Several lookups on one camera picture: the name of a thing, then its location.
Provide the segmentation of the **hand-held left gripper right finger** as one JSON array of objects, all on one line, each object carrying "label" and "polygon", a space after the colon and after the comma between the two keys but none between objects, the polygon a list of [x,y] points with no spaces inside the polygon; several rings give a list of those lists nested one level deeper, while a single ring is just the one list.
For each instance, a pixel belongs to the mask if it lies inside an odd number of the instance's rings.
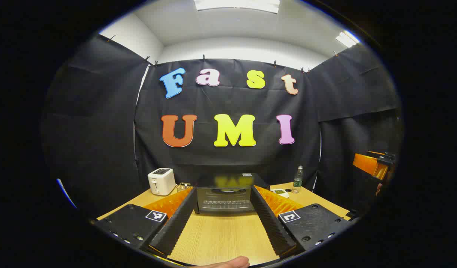
[{"label": "hand-held left gripper right finger", "polygon": [[318,203],[300,205],[257,185],[251,186],[250,202],[280,259],[313,251],[357,222]]}]

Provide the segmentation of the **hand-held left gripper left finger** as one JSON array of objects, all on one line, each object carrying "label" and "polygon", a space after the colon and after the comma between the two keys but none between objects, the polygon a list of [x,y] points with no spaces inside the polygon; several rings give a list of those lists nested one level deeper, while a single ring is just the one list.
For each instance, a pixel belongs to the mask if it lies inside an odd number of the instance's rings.
[{"label": "hand-held left gripper left finger", "polygon": [[146,190],[91,224],[128,248],[165,258],[171,255],[196,204],[195,187],[172,190],[165,197]]}]

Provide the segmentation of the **black electric oven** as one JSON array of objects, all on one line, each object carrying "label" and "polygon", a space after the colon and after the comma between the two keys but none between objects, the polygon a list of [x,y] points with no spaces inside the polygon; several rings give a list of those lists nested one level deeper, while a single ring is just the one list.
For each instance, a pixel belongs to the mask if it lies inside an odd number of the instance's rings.
[{"label": "black electric oven", "polygon": [[254,211],[251,187],[270,186],[257,173],[206,173],[195,183],[196,214],[236,214]]}]

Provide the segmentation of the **white toaster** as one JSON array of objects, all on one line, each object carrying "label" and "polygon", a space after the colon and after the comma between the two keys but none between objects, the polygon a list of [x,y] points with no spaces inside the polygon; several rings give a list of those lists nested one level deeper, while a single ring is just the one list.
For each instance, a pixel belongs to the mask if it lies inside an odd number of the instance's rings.
[{"label": "white toaster", "polygon": [[173,169],[159,168],[147,175],[150,190],[154,195],[167,196],[176,186]]}]

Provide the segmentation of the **clear plastic water bottle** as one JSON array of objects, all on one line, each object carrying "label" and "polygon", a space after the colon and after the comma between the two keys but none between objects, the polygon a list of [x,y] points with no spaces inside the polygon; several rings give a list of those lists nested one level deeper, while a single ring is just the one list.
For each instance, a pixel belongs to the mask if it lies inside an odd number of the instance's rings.
[{"label": "clear plastic water bottle", "polygon": [[299,193],[303,182],[303,166],[298,166],[293,179],[292,193]]}]

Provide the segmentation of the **black backdrop cloth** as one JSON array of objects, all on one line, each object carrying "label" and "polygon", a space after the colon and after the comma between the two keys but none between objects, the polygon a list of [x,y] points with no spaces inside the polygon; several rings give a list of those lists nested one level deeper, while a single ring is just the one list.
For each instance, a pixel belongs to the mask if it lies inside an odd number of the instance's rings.
[{"label": "black backdrop cloth", "polygon": [[364,214],[377,182],[352,164],[367,151],[398,154],[403,125],[392,80],[361,45],[312,71],[242,59],[150,66],[97,36],[55,76],[41,122],[53,175],[77,208],[99,217],[172,168],[176,182],[254,172],[293,182]]}]

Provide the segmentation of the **ceiling light panel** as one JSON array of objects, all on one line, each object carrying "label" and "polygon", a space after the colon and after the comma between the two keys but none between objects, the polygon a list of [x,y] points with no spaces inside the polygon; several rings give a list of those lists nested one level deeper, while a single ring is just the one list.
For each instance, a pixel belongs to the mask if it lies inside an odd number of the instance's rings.
[{"label": "ceiling light panel", "polygon": [[281,0],[194,0],[198,11],[214,9],[246,9],[277,14]]},{"label": "ceiling light panel", "polygon": [[340,32],[335,39],[347,48],[360,43],[360,40],[347,30]]}]

